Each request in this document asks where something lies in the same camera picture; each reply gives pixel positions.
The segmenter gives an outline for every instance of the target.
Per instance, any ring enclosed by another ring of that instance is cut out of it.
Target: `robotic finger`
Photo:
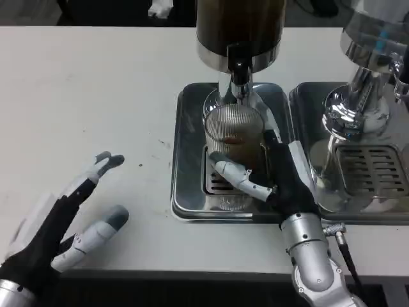
[[[82,233],[76,233],[59,245],[59,255],[51,262],[58,272],[65,272],[84,259],[91,251],[108,242],[128,221],[128,210],[117,205],[103,220],[99,220]]]
[[[29,306],[55,283],[58,271],[51,262],[58,255],[60,242],[80,205],[91,196],[99,180],[124,160],[122,155],[102,152],[96,156],[94,165],[68,185],[58,199],[48,194],[36,204],[20,225],[0,267],[0,296],[6,298],[4,302]]]

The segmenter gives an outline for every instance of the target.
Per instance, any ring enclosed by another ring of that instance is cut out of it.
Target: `cable connector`
[[[332,224],[324,227],[322,230],[326,237],[336,237],[337,232],[341,232],[342,234],[346,233],[346,227],[344,223]]]

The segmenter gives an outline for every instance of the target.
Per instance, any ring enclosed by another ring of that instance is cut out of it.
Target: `stainless steel drip tray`
[[[321,119],[323,101],[342,85],[303,83],[289,95],[295,137],[310,163],[321,213],[329,221],[409,224],[409,112],[388,85],[386,128],[359,142],[337,140]]]
[[[216,88],[215,83],[194,83],[179,94],[171,190],[173,212],[189,221],[277,223],[278,215],[270,207],[231,187],[208,162],[203,102]],[[258,83],[254,91],[274,115],[282,141],[292,141],[288,101],[281,88]]]

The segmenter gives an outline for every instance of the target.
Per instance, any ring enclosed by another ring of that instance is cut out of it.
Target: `drip tray grate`
[[[336,155],[348,194],[381,198],[409,194],[408,181],[393,147],[339,145]]]

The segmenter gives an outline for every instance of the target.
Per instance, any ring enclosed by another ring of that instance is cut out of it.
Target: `black cable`
[[[364,286],[362,285],[362,282],[359,279],[357,269],[355,268],[355,264],[353,263],[352,256],[350,253],[350,248],[348,244],[346,243],[346,240],[344,239],[343,242],[338,243],[338,248],[344,258],[345,264],[348,268],[348,270],[351,272],[351,276],[353,278],[353,281],[355,282],[355,286],[357,287],[357,294],[358,296],[369,306],[369,301],[367,299],[367,295],[364,290]]]

